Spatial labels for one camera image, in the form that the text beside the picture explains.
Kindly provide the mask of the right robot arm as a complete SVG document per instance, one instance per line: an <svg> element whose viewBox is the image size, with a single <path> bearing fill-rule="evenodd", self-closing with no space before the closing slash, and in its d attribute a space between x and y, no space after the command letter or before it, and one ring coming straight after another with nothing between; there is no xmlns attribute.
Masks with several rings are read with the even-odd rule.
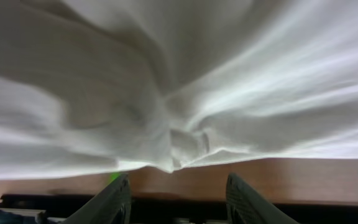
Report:
<svg viewBox="0 0 358 224"><path fill-rule="evenodd" d="M0 223L156 223L161 215L147 217L144 204L132 199L128 189L89 195L4 195Z"/></svg>

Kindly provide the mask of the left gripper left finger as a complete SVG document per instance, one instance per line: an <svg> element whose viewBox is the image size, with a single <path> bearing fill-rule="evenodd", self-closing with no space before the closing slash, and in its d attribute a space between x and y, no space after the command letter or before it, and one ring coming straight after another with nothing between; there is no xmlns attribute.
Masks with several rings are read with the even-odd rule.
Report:
<svg viewBox="0 0 358 224"><path fill-rule="evenodd" d="M121 174L62 224L129 224L131 187L127 174Z"/></svg>

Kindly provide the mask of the white t-shirt green print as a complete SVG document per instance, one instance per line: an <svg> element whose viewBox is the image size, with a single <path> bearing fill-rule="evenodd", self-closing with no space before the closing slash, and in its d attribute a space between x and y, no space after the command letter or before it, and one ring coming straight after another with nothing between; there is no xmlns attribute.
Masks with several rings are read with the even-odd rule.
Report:
<svg viewBox="0 0 358 224"><path fill-rule="evenodd" d="M0 180L358 159L358 1L0 1Z"/></svg>

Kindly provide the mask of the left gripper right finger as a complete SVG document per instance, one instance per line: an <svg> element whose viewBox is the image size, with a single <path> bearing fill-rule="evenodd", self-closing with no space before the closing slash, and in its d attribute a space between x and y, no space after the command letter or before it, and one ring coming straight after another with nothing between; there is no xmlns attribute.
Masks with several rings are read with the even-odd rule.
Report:
<svg viewBox="0 0 358 224"><path fill-rule="evenodd" d="M298 224L235 173L227 177L226 208L230 224Z"/></svg>

